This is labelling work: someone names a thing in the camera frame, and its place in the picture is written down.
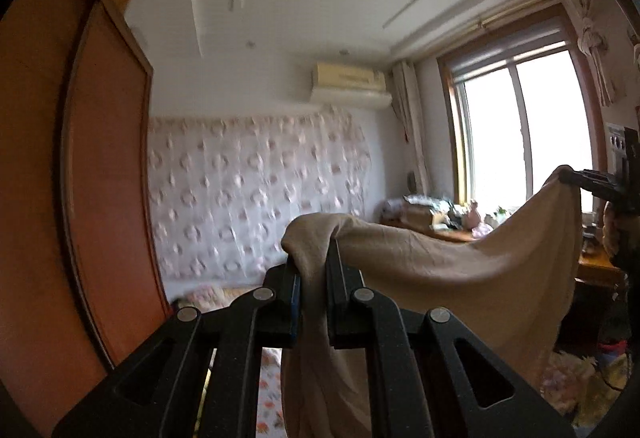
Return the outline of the person's right hand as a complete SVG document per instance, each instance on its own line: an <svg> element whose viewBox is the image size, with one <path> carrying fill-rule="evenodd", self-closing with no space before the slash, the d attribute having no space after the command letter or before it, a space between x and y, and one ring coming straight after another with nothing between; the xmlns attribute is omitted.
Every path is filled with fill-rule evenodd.
<svg viewBox="0 0 640 438"><path fill-rule="evenodd" d="M605 203L602 215L602 247L609 258L620 250L620 215L612 202Z"/></svg>

